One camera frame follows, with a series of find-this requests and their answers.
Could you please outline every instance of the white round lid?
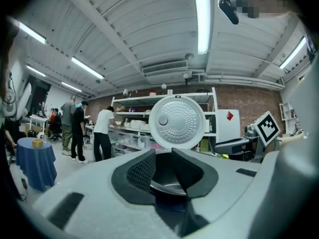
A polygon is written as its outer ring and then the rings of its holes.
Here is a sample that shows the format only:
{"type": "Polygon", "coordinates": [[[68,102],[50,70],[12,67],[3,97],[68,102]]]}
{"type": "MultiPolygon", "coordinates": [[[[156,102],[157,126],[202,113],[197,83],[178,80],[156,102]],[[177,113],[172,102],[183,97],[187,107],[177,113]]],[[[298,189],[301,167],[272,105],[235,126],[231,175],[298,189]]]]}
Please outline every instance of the white round lid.
{"type": "Polygon", "coordinates": [[[152,137],[163,148],[191,149],[205,133],[205,114],[189,97],[169,96],[158,101],[150,114],[152,137]]]}

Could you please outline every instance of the ceiling light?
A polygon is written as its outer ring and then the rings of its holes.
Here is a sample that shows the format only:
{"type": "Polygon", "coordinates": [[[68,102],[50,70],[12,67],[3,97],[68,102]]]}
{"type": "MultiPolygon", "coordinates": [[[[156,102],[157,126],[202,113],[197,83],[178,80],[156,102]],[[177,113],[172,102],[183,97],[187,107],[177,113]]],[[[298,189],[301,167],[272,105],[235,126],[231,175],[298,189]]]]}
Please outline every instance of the ceiling light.
{"type": "Polygon", "coordinates": [[[210,0],[195,0],[198,27],[197,53],[207,54],[210,36],[210,0]]]}
{"type": "Polygon", "coordinates": [[[30,66],[28,66],[28,65],[27,65],[26,67],[27,67],[28,69],[30,69],[31,71],[33,71],[33,72],[35,72],[35,73],[37,73],[37,74],[39,74],[39,75],[45,77],[45,74],[40,73],[39,71],[35,70],[34,68],[32,68],[32,67],[30,67],[30,66]]]}
{"type": "Polygon", "coordinates": [[[88,71],[90,74],[93,74],[95,77],[99,78],[100,80],[104,79],[102,75],[95,72],[92,68],[88,67],[86,64],[82,63],[80,60],[76,59],[75,57],[72,57],[71,61],[77,64],[79,67],[82,67],[85,71],[88,71]]]}
{"type": "Polygon", "coordinates": [[[298,54],[298,52],[302,49],[302,47],[306,44],[306,38],[303,37],[301,39],[301,41],[299,42],[299,44],[297,45],[297,47],[295,48],[295,50],[289,55],[288,58],[285,59],[285,61],[280,65],[281,69],[284,69],[290,61],[292,61],[292,59],[298,54]]]}
{"type": "Polygon", "coordinates": [[[37,39],[39,42],[45,44],[45,38],[39,35],[38,33],[34,32],[31,28],[27,27],[23,23],[18,21],[18,27],[26,32],[28,35],[31,35],[34,39],[37,39]]]}
{"type": "Polygon", "coordinates": [[[64,82],[62,82],[62,84],[65,85],[65,86],[67,86],[67,87],[69,87],[69,88],[72,88],[72,89],[74,89],[74,90],[76,90],[76,91],[78,91],[78,92],[82,92],[82,90],[77,89],[77,88],[75,88],[75,87],[73,87],[73,86],[71,86],[71,85],[69,85],[69,84],[64,83],[64,82]]]}

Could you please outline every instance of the floor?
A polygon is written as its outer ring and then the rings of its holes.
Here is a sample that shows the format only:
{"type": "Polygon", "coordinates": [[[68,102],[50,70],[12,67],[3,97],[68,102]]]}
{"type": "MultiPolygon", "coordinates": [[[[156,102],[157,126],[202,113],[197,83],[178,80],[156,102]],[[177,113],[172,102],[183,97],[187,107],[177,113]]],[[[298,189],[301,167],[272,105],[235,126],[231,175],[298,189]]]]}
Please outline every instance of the floor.
{"type": "MultiPolygon", "coordinates": [[[[54,162],[54,166],[57,172],[57,176],[54,181],[55,184],[59,184],[66,177],[68,177],[75,171],[81,169],[83,166],[90,165],[91,162],[89,162],[88,164],[80,164],[78,161],[76,162],[72,161],[71,156],[62,155],[61,154],[62,140],[58,140],[58,141],[49,140],[49,141],[52,145],[53,152],[56,159],[54,162]]],[[[92,153],[91,149],[83,150],[84,156],[88,156],[88,155],[92,156],[91,153],[92,153]]],[[[25,177],[23,172],[20,170],[20,168],[16,166],[15,163],[12,163],[10,165],[10,171],[11,171],[16,187],[18,188],[20,194],[23,195],[22,197],[24,198],[27,195],[27,199],[25,200],[25,202],[32,205],[37,200],[37,198],[40,197],[43,193],[36,189],[31,188],[28,183],[27,183],[28,189],[26,192],[26,190],[23,188],[21,179],[24,178],[27,182],[27,178],[25,177]]]]}

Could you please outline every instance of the man in gray shirt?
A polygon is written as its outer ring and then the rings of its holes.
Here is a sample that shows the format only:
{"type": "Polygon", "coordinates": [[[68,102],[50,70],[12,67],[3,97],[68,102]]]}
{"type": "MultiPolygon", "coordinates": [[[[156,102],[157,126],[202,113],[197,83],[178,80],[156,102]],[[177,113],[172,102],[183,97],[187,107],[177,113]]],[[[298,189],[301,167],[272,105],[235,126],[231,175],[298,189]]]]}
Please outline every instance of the man in gray shirt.
{"type": "Polygon", "coordinates": [[[70,149],[68,148],[70,139],[72,137],[72,115],[75,111],[75,96],[71,97],[71,100],[66,102],[62,107],[62,154],[71,156],[70,149]]]}

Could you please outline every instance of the red diamond sign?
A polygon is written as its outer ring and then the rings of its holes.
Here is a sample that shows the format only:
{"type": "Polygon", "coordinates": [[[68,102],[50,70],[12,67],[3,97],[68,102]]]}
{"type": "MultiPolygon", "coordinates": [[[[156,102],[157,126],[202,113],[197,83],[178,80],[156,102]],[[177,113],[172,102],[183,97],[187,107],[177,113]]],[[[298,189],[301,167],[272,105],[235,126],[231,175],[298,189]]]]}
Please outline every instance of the red diamond sign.
{"type": "Polygon", "coordinates": [[[228,114],[227,114],[227,119],[229,120],[229,121],[231,121],[231,119],[234,117],[234,115],[231,113],[231,112],[228,112],[228,114]]]}

